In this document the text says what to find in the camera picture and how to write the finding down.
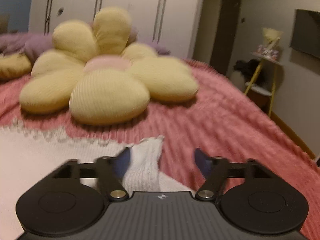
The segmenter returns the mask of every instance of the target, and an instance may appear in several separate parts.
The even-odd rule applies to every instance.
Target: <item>pink fuzzy bedspread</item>
[[[63,126],[70,137],[111,138],[137,143],[144,137],[164,135],[160,170],[197,189],[204,182],[194,164],[200,147],[210,156],[233,162],[257,159],[307,198],[309,215],[301,232],[320,239],[320,170],[260,109],[206,64],[187,61],[200,84],[196,100],[184,105],[151,102],[147,111],[125,124],[89,127],[75,123],[68,110],[51,116],[21,113],[18,98],[29,75],[0,84],[0,125],[13,118],[27,128],[47,130]],[[228,187],[239,180],[232,179]]]

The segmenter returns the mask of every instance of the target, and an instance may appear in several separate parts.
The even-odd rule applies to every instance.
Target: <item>black screen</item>
[[[320,12],[296,10],[291,48],[320,58]]]

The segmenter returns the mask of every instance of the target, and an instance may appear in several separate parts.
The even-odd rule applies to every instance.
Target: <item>wall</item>
[[[320,11],[320,0],[242,0],[229,72],[239,59],[249,60],[262,43],[261,28],[284,31],[281,83],[273,111],[309,146],[320,154],[320,60],[290,48],[295,9]]]
[[[31,0],[0,0],[0,13],[10,14],[8,31],[27,32]]]
[[[193,59],[209,63],[216,36],[221,0],[204,0]]]
[[[189,51],[188,51],[188,58],[192,58],[194,50],[195,50],[196,38],[197,38],[197,34],[198,34],[198,29],[199,29],[203,1],[204,0],[198,0],[198,2],[197,2],[197,11],[196,11],[195,20],[193,23],[193,32],[192,32],[190,47],[189,47]]]

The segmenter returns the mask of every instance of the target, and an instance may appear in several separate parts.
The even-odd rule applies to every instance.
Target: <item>circular pad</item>
[[[262,235],[300,230],[308,215],[305,197],[273,179],[233,187],[222,196],[220,205],[234,225]]]
[[[102,196],[93,188],[58,180],[34,186],[23,194],[17,202],[16,214],[27,232],[65,236],[95,223],[104,208]]]

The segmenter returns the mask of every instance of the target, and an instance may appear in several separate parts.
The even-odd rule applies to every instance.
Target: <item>leg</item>
[[[270,106],[269,106],[269,113],[268,116],[271,116],[272,106],[273,106],[273,100],[275,98],[276,93],[276,78],[277,78],[277,65],[274,64],[273,66],[273,82],[272,82],[272,95],[270,100]]]
[[[262,69],[262,64],[263,64],[263,59],[260,61],[259,65],[257,66],[256,68],[256,71],[254,72],[251,80],[250,80],[250,83],[247,87],[247,89],[245,90],[244,94],[247,95],[247,93],[249,92],[250,88],[252,87],[252,85],[255,83],[255,81],[257,80],[260,72],[261,72],[261,69]]]

